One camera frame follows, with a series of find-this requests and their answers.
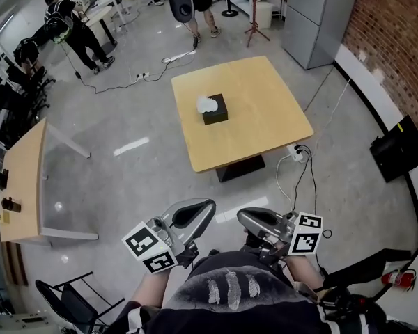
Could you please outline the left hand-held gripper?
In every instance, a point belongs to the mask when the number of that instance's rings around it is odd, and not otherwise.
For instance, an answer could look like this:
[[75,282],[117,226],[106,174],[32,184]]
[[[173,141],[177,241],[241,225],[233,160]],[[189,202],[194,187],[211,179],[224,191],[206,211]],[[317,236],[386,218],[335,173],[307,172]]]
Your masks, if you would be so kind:
[[204,233],[215,212],[216,204],[212,199],[183,200],[170,206],[161,218],[140,222],[122,242],[149,273],[175,266],[186,269],[199,255],[194,240]]

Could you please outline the white tissue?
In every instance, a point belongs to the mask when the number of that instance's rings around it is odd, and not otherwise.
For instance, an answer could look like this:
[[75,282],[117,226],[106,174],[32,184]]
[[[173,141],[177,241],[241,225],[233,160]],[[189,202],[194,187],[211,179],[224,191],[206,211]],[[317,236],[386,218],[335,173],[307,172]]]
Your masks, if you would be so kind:
[[196,108],[200,114],[212,113],[218,110],[218,103],[211,97],[200,96],[196,101]]

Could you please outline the person's left forearm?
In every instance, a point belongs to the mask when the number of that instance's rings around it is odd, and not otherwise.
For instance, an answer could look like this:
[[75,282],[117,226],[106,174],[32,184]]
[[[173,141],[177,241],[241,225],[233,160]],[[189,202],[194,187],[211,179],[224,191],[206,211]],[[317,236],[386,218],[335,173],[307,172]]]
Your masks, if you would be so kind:
[[170,273],[170,269],[159,273],[146,273],[135,290],[131,301],[140,305],[161,308]]

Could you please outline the person's right forearm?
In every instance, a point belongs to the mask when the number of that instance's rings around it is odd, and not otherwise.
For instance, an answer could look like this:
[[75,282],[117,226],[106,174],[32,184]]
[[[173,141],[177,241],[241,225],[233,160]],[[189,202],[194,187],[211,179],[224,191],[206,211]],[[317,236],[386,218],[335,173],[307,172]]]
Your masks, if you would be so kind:
[[289,255],[284,262],[294,281],[304,283],[311,289],[323,286],[323,277],[304,255]]

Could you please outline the person's torso in dark shirt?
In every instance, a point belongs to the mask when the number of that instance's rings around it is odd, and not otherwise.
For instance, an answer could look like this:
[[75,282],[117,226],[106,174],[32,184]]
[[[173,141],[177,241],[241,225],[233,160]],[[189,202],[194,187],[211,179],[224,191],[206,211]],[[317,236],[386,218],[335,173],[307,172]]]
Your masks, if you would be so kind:
[[212,251],[165,305],[130,301],[103,334],[379,334],[386,318],[374,305],[329,320],[257,254]]

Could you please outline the red fire extinguisher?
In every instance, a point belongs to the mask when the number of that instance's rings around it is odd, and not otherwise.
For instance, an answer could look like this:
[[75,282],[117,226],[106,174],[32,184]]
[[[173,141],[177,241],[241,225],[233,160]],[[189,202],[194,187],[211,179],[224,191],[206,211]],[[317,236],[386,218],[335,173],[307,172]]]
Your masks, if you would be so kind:
[[381,277],[381,282],[384,285],[393,285],[401,287],[406,291],[413,290],[417,278],[417,273],[414,269],[407,269],[406,271],[392,271],[386,273]]

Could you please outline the black flat case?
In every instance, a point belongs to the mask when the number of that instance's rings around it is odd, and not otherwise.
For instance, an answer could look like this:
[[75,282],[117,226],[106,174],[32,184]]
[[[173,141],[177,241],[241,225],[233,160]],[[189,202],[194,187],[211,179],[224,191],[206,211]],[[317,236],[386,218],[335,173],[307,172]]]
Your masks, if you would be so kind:
[[408,173],[418,166],[418,129],[406,115],[383,137],[377,137],[370,152],[386,182]]

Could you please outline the wooden desk with white legs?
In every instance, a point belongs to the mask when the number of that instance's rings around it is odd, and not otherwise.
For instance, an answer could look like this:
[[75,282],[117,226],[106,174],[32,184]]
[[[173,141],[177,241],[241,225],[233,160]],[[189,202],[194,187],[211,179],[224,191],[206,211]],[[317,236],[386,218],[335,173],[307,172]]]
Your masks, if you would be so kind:
[[10,223],[0,224],[2,243],[51,246],[51,238],[80,241],[99,239],[99,235],[94,232],[68,231],[44,226],[42,170],[47,133],[84,158],[91,157],[89,151],[62,134],[45,118],[25,133],[5,153],[3,160],[3,168],[9,170],[9,175],[6,189],[0,191],[0,200],[4,197],[11,197],[21,204],[22,211],[20,213],[9,212]]

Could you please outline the brown wooden object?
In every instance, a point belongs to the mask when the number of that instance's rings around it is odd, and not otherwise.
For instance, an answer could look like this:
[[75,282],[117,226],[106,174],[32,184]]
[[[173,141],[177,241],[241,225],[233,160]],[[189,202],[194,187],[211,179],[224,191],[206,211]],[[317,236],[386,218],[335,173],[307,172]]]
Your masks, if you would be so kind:
[[20,213],[22,211],[21,204],[18,201],[13,200],[11,197],[2,198],[1,206],[3,207],[4,210],[9,211],[9,212]]

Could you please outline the wooden tripod coat stand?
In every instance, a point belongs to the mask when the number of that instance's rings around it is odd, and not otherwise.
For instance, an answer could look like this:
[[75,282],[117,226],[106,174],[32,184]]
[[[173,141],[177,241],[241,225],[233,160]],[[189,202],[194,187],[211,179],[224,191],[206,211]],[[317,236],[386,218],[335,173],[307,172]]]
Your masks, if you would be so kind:
[[247,34],[249,37],[247,39],[247,45],[246,47],[249,47],[252,36],[255,33],[258,33],[262,37],[264,37],[267,41],[270,41],[269,37],[267,37],[264,33],[262,33],[258,28],[258,23],[256,21],[256,0],[249,0],[251,3],[251,16],[252,16],[252,23],[251,27],[245,31],[245,34]]

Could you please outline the grey refrigerator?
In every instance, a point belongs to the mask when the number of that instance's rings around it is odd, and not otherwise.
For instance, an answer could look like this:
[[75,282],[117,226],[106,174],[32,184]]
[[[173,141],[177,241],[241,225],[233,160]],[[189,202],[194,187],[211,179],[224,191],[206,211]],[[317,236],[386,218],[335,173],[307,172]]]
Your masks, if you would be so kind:
[[281,46],[305,70],[333,63],[355,0],[287,0]]

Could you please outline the white bucket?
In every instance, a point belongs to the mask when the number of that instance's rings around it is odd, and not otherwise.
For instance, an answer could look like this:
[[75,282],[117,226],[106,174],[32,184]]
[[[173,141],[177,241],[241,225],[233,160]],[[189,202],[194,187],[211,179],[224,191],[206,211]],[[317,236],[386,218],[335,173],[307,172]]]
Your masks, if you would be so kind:
[[259,29],[268,29],[272,23],[273,5],[268,2],[256,3],[256,23]]

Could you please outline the black white-rimmed shell pack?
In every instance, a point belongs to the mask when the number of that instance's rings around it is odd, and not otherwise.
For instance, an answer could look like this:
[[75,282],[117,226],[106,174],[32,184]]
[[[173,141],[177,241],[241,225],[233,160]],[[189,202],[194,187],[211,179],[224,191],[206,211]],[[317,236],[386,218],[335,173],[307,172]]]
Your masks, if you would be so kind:
[[193,0],[169,0],[169,5],[177,22],[186,24],[194,18]]

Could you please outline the white equipment case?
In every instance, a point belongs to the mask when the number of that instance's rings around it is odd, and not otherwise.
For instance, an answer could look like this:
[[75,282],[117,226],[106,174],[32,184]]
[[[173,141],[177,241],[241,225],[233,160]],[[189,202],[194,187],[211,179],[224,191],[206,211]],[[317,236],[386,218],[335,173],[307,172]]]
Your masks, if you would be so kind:
[[0,334],[50,334],[52,325],[38,315],[0,315]]

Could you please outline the square wooden pedestal table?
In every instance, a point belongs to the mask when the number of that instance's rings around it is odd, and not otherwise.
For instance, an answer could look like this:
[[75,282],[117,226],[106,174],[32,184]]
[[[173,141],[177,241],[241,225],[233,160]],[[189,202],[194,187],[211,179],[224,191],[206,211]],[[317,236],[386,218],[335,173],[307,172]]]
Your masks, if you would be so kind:
[[[314,134],[266,56],[195,70],[171,80],[189,160],[196,173],[222,168]],[[222,95],[228,119],[205,125],[199,97]]]

